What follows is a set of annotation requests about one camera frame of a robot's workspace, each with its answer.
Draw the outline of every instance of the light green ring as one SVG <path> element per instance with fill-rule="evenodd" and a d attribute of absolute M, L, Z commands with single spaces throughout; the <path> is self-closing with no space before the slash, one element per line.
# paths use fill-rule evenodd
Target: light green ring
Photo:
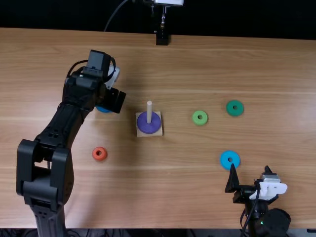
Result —
<path fill-rule="evenodd" d="M 195 125 L 197 126 L 202 126 L 207 123 L 208 121 L 208 116 L 206 112 L 202 110 L 195 111 L 192 115 L 192 120 Z"/>

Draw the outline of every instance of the green ring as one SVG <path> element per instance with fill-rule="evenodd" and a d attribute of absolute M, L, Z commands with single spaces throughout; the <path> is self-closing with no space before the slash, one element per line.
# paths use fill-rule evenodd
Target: green ring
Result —
<path fill-rule="evenodd" d="M 243 113 L 243 104 L 238 100 L 232 100 L 227 103 L 226 110 L 231 116 L 239 116 Z"/>
<path fill-rule="evenodd" d="M 207 123 L 208 116 L 206 112 L 202 110 L 195 111 L 192 115 L 192 120 L 195 125 L 202 126 Z"/>

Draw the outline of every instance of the wooden base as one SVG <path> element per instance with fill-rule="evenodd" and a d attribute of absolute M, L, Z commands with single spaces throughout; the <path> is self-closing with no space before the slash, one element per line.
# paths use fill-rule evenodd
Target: wooden base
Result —
<path fill-rule="evenodd" d="M 160 112 L 155 112 L 160 120 L 161 120 L 161 113 Z M 136 113 L 136 132 L 137 132 L 137 137 L 157 137 L 157 136 L 162 136 L 162 121 L 161 121 L 161 127 L 159 128 L 159 130 L 153 134 L 146 134 L 143 133 L 141 130 L 139 130 L 138 126 L 137 126 L 137 119 L 138 117 L 142 114 L 141 113 Z"/>

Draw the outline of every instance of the blue ring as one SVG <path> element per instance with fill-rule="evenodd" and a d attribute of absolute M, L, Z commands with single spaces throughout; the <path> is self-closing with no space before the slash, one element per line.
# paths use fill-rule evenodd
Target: blue ring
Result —
<path fill-rule="evenodd" d="M 97 108 L 98 111 L 103 112 L 103 113 L 110 113 L 110 112 L 112 112 L 110 110 L 104 109 L 101 106 L 96 106 L 96 108 Z"/>
<path fill-rule="evenodd" d="M 235 168 L 240 165 L 240 157 L 236 152 L 233 151 L 225 151 L 221 155 L 221 165 L 227 169 L 231 169 L 231 165 L 234 164 Z"/>

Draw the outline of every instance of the purple ring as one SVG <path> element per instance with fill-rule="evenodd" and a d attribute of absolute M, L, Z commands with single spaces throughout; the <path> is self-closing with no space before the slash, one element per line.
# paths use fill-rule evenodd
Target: purple ring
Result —
<path fill-rule="evenodd" d="M 147 123 L 147 112 L 142 112 L 137 119 L 137 127 L 143 133 L 153 134 L 161 127 L 160 117 L 155 112 L 152 112 L 152 122 Z"/>

